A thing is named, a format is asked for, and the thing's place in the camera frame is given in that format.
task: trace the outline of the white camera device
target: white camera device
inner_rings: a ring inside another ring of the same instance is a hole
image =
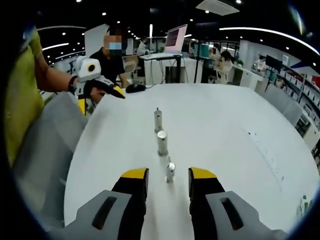
[[[103,82],[111,88],[114,86],[112,81],[101,75],[101,66],[97,59],[79,56],[75,61],[75,71],[78,76],[75,90],[77,96],[84,94],[84,87],[87,81],[96,80]]]

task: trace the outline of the ceiling vent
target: ceiling vent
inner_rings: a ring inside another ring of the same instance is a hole
[[[208,10],[209,12],[218,14],[220,16],[225,16],[225,15],[235,14],[240,12],[238,9],[234,8],[233,6],[230,6],[218,0],[204,0],[195,8],[201,9],[204,11]]]

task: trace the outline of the laptop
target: laptop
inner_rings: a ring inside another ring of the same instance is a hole
[[[166,36],[164,52],[154,53],[145,56],[140,56],[144,60],[154,60],[168,58],[173,56],[182,56],[181,50],[184,44],[185,35],[187,32],[187,24],[178,26],[168,31]]]

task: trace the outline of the metal cylinder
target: metal cylinder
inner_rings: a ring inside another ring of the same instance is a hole
[[[163,157],[168,155],[168,135],[161,130],[157,133],[158,137],[158,155]]]
[[[157,134],[159,131],[163,130],[162,128],[162,111],[159,108],[156,108],[154,112],[154,132]]]
[[[166,166],[166,171],[165,171],[165,181],[167,183],[173,183],[175,180],[175,170],[176,170],[176,165],[173,162],[169,162],[168,165]]]

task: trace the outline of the face mask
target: face mask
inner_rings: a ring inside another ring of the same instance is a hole
[[[110,42],[109,49],[110,50],[121,50],[122,49],[122,42]]]

